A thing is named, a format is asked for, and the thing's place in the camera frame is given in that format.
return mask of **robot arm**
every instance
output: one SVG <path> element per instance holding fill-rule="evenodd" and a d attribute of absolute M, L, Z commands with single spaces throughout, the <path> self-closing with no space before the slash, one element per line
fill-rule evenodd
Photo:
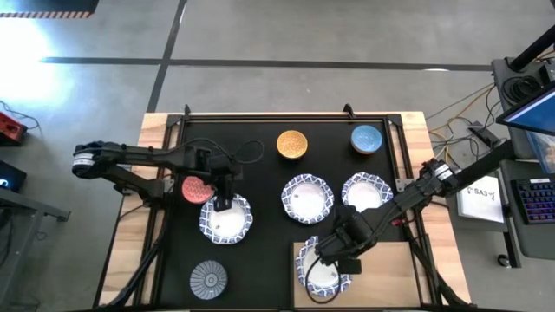
<path fill-rule="evenodd" d="M 77 177 L 107 179 L 114 182 L 118 192 L 133 190 L 147 202 L 162 200 L 164 182 L 161 179 L 144 179 L 118 165 L 156 166 L 197 176 L 214 186 L 216 211 L 231 207 L 233 181 L 242 179 L 242 166 L 231 155 L 214 155 L 211 149 L 190 145 L 162 150 L 96 141 L 76 146 L 74 157 L 72 172 Z"/>
<path fill-rule="evenodd" d="M 388 213 L 375 229 L 369 222 L 372 210 L 357 212 L 355 207 L 347 206 L 344 208 L 347 213 L 342 213 L 336 220 L 333 231 L 318 240 L 320 243 L 316 246 L 316 253 L 326 265 L 358 257 L 375 246 L 379 236 L 393 220 L 408 210 L 423 209 L 435 195 L 446 196 L 457 192 L 459 186 L 459 180 L 448 165 L 442 160 L 431 159 L 423 164 L 416 181 L 379 208 Z"/>

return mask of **rgb keyboard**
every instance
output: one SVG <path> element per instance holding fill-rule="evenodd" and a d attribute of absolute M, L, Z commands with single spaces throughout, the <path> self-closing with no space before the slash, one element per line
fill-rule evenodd
<path fill-rule="evenodd" d="M 555 182 L 523 179 L 511 183 L 525 223 L 555 223 Z"/>

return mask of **pink plate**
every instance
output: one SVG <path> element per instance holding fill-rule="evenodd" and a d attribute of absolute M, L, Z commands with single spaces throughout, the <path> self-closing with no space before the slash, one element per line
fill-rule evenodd
<path fill-rule="evenodd" d="M 193 176 L 186 177 L 181 186 L 183 197 L 193 204 L 203 204 L 214 195 L 211 186 Z"/>

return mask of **red device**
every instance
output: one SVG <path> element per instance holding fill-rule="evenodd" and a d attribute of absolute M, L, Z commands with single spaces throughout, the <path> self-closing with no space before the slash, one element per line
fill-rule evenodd
<path fill-rule="evenodd" d="M 27 126 L 0 113 L 0 146 L 20 146 Z"/>

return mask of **concrete floor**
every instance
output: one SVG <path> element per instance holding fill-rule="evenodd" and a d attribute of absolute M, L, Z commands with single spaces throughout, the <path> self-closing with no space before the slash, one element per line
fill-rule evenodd
<path fill-rule="evenodd" d="M 121 196 L 108 182 L 74 177 L 71 153 L 91 140 L 135 143 L 158 72 L 36 61 L 161 58 L 177 7 L 178 0 L 101 0 L 88 20 L 0 19 L 0 99 L 43 130 L 31 130 L 21 148 L 2 148 L 0 159 L 29 174 L 23 194 L 72 211 L 67 224 L 44 223 L 48 237 L 34 244 L 18 301 L 35 296 L 40 311 L 92 304 Z M 484 65 L 518 54 L 554 17 L 549 0 L 189 0 L 172 58 Z M 171 66 L 156 111 L 185 103 L 196 112 L 338 111 L 348 102 L 355 110 L 430 115 L 491 81 L 487 72 Z M 483 122 L 483 102 L 465 116 Z M 467 134 L 458 121 L 454 131 Z M 452 150 L 461 166 L 472 163 L 467 143 Z M 524 268 L 506 270 L 495 263 L 501 234 L 455 234 L 475 303 L 552 310 L 555 263 L 524 258 Z"/>

